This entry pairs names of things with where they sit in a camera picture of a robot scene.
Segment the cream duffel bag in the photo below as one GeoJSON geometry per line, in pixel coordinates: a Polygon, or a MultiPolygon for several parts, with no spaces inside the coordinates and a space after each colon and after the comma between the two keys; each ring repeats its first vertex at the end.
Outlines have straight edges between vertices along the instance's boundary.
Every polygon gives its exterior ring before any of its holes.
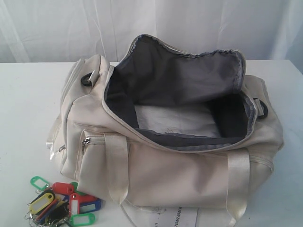
{"type": "Polygon", "coordinates": [[[80,59],[46,142],[78,189],[120,207],[198,208],[199,225],[232,227],[272,174],[283,128],[263,79],[238,50],[191,54],[151,35],[112,66],[80,59]],[[206,105],[220,137],[141,129],[136,105],[206,105]]]}

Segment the bunch of colourful key tags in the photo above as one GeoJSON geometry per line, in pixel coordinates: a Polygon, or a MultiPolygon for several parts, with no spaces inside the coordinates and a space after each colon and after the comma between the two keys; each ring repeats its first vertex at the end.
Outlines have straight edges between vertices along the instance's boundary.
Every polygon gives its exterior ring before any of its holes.
{"type": "Polygon", "coordinates": [[[24,216],[31,227],[88,227],[95,223],[95,213],[103,201],[78,190],[77,182],[50,183],[40,176],[30,179],[37,196],[27,204],[24,216]]]}

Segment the white paper product tag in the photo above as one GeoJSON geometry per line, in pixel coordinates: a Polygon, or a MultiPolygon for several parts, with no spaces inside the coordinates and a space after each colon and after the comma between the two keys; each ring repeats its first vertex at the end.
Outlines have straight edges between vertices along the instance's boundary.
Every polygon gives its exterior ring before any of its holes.
{"type": "Polygon", "coordinates": [[[121,206],[134,227],[195,227],[198,208],[121,206]]]}

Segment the white backdrop curtain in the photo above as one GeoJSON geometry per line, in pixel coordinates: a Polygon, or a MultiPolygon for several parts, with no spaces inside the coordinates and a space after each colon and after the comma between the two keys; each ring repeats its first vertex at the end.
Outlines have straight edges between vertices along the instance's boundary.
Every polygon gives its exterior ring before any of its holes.
{"type": "Polygon", "coordinates": [[[238,49],[248,59],[297,61],[300,0],[3,0],[1,62],[121,60],[138,35],[189,53],[238,49]]]}

